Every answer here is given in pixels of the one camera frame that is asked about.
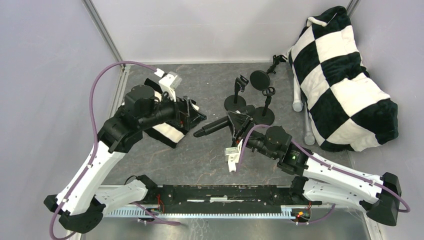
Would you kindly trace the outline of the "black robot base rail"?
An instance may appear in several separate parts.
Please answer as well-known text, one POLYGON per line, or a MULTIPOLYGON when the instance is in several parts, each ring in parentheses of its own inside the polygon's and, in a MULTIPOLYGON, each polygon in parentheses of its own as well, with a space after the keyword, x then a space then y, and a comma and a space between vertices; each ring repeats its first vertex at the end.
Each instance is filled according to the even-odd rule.
POLYGON ((276 214, 282 206, 318 206, 283 185, 159 185, 148 190, 143 207, 166 214, 276 214))

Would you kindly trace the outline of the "black handheld microphone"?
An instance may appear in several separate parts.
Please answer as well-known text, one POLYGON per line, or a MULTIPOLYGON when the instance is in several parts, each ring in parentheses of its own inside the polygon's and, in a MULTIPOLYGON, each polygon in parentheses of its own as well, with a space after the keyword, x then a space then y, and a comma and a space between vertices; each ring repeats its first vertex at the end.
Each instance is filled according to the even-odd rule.
MULTIPOLYGON (((254 105, 246 105, 238 110, 228 110, 227 113, 236 113, 236 114, 245 114, 245 115, 251 115, 255 112, 256 107, 254 105)), ((213 121, 209 124, 206 124, 202 126, 199 130, 193 133, 193 136, 195 138, 200 138, 203 136, 210 135, 214 132, 217 132, 225 127, 230 126, 230 118, 228 116, 222 117, 216 121, 213 121)))

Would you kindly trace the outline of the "black mic stand with clip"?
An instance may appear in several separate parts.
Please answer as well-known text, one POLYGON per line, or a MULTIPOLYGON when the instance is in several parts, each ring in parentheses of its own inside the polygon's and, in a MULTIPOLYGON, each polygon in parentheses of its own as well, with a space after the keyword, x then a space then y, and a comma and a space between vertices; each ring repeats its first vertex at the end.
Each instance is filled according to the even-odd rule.
POLYGON ((242 96, 239 96, 239 92, 243 93, 248 84, 249 80, 243 75, 240 75, 235 79, 234 94, 228 96, 224 101, 225 110, 236 111, 247 105, 246 100, 242 96))

